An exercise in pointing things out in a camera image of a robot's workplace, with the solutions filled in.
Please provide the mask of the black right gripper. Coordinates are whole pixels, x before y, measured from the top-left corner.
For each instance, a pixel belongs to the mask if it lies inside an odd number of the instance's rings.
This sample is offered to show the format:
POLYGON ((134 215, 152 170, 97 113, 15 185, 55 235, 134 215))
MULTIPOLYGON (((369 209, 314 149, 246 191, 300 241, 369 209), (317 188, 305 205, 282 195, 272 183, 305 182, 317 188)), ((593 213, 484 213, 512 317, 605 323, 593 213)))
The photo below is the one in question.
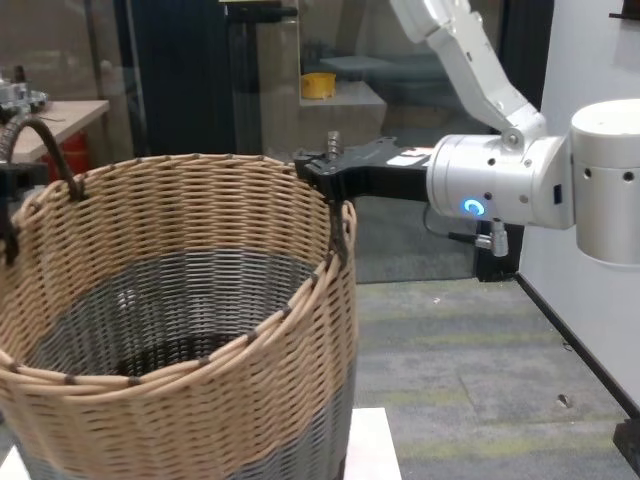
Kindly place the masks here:
POLYGON ((350 147, 342 152, 300 150, 293 163, 298 175, 329 202, 371 196, 428 201, 426 175, 433 149, 403 147, 395 137, 350 147), (346 170, 329 171, 342 158, 346 170))

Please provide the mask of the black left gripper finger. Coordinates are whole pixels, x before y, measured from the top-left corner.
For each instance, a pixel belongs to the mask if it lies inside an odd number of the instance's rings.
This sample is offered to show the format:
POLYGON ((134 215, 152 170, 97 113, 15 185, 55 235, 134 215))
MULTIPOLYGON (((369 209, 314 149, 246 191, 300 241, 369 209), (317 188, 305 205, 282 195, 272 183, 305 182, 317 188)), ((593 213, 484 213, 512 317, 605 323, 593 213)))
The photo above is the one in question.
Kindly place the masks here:
POLYGON ((44 163, 2 163, 1 197, 17 198, 23 192, 48 184, 48 166, 44 163))

